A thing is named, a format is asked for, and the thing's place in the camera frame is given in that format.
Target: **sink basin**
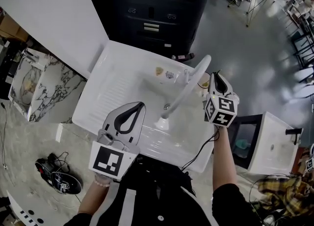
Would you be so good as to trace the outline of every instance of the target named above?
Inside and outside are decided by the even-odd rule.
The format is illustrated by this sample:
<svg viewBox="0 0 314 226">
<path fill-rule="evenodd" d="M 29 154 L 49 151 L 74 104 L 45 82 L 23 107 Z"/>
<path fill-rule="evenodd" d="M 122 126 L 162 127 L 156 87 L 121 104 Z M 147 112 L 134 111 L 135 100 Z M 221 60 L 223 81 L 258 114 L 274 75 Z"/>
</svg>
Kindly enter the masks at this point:
<svg viewBox="0 0 314 226">
<path fill-rule="evenodd" d="M 169 130 L 157 129 L 155 123 L 184 85 L 179 75 L 192 68 L 163 56 L 110 41 L 100 56 L 78 102 L 73 122 L 97 134 L 108 113 L 126 103 L 141 101 L 146 105 L 138 146 L 141 154 L 183 166 L 198 153 L 213 135 L 213 125 L 204 122 L 203 98 L 192 92 L 170 115 Z M 190 165 L 202 172 L 213 144 L 208 143 Z"/>
<path fill-rule="evenodd" d="M 248 168 L 250 173 L 289 175 L 299 145 L 294 145 L 295 135 L 286 135 L 286 129 L 293 127 L 271 113 L 263 114 L 256 147 Z"/>
</svg>

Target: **white panel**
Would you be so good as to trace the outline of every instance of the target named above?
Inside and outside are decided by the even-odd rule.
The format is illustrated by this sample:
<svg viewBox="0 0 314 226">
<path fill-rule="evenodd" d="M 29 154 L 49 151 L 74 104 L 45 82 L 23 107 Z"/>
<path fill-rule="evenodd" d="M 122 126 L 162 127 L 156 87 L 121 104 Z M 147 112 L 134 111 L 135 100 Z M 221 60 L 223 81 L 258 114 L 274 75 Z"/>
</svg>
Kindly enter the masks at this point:
<svg viewBox="0 0 314 226">
<path fill-rule="evenodd" d="M 268 112 L 263 114 L 256 147 L 248 168 L 250 173 L 289 175 L 299 145 L 293 144 L 295 135 L 286 135 L 286 129 L 293 128 Z"/>
<path fill-rule="evenodd" d="M 0 6 L 86 78 L 109 40 L 91 0 L 0 0 Z"/>
<path fill-rule="evenodd" d="M 64 225 L 68 219 L 22 186 L 7 190 L 14 213 L 26 226 Z"/>
</svg>

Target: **gray floor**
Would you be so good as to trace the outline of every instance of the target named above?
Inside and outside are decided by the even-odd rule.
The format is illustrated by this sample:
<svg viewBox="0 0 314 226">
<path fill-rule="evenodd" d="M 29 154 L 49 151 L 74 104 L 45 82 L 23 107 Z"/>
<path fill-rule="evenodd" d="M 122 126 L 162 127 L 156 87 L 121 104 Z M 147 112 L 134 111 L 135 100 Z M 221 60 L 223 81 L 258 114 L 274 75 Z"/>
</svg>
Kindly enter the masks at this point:
<svg viewBox="0 0 314 226">
<path fill-rule="evenodd" d="M 299 99 L 304 84 L 298 83 L 298 62 L 290 56 L 295 51 L 287 38 L 295 28 L 285 29 L 288 20 L 282 18 L 280 3 L 268 0 L 247 28 L 248 2 L 238 9 L 228 8 L 226 0 L 208 0 L 191 48 L 196 58 L 190 64 L 195 66 L 204 55 L 211 55 L 208 73 L 222 70 L 230 81 L 240 97 L 238 115 L 268 111 L 291 126 L 303 127 L 302 145 L 306 146 L 313 118 L 311 101 Z"/>
<path fill-rule="evenodd" d="M 270 2 L 247 28 L 246 7 L 246 2 L 237 9 L 227 8 L 225 0 L 208 0 L 191 49 L 196 53 L 191 65 L 195 66 L 204 55 L 210 54 L 212 62 L 208 72 L 221 69 L 230 81 L 240 96 L 239 115 L 269 111 L 291 126 L 304 127 L 302 140 L 307 145 L 311 105 L 309 99 L 297 97 L 304 85 L 297 83 L 297 60 L 290 56 L 294 52 L 287 39 L 290 30 L 285 29 L 284 18 L 278 19 L 281 14 L 278 4 Z M 29 195 L 40 196 L 52 209 L 72 217 L 79 201 L 51 189 L 40 178 L 34 162 L 51 152 L 57 155 L 69 152 L 67 161 L 84 183 L 83 191 L 78 195 L 82 199 L 93 180 L 93 173 L 88 170 L 93 135 L 76 125 L 27 123 L 9 101 L 4 104 L 7 109 L 5 162 L 8 170 L 0 167 L 0 190 L 5 193 L 11 185 L 22 185 L 29 190 Z M 5 111 L 0 107 L 1 129 L 4 122 Z M 61 129 L 57 142 L 56 134 Z M 201 175 L 193 175 L 193 188 L 208 206 L 212 193 L 211 172 L 208 164 Z"/>
</svg>

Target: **utility sink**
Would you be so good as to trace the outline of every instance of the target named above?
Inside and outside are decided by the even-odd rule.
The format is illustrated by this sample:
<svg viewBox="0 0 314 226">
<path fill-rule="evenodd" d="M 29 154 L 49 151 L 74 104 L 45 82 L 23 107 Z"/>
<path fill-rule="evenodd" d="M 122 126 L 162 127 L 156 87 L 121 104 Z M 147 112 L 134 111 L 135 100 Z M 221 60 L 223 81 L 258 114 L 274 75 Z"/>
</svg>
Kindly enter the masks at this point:
<svg viewBox="0 0 314 226">
<path fill-rule="evenodd" d="M 130 102 L 141 101 L 146 114 L 138 141 L 141 154 L 183 166 L 213 135 L 213 125 L 204 121 L 204 97 L 192 92 L 169 116 L 169 129 L 155 123 L 184 89 L 179 77 L 192 68 L 169 58 L 110 41 L 101 54 L 73 115 L 78 126 L 98 134 L 109 112 Z M 213 144 L 208 143 L 190 165 L 202 172 Z"/>
</svg>

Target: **sticker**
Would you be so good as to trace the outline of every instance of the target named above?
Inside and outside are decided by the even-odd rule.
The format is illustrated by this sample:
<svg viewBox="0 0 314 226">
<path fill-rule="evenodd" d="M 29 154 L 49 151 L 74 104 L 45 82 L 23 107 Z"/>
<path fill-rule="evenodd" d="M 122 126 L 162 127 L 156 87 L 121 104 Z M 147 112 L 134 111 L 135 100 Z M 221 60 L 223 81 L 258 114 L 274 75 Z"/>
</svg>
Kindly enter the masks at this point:
<svg viewBox="0 0 314 226">
<path fill-rule="evenodd" d="M 163 72 L 163 68 L 162 67 L 156 67 L 156 76 L 161 75 Z"/>
<path fill-rule="evenodd" d="M 166 77 L 167 77 L 168 79 L 172 79 L 173 76 L 174 76 L 174 73 L 169 72 L 169 71 L 166 72 Z"/>
<path fill-rule="evenodd" d="M 229 112 L 235 112 L 235 107 L 234 107 L 234 102 L 230 99 L 223 99 L 223 98 L 218 98 L 219 99 L 219 109 L 226 110 Z"/>
</svg>

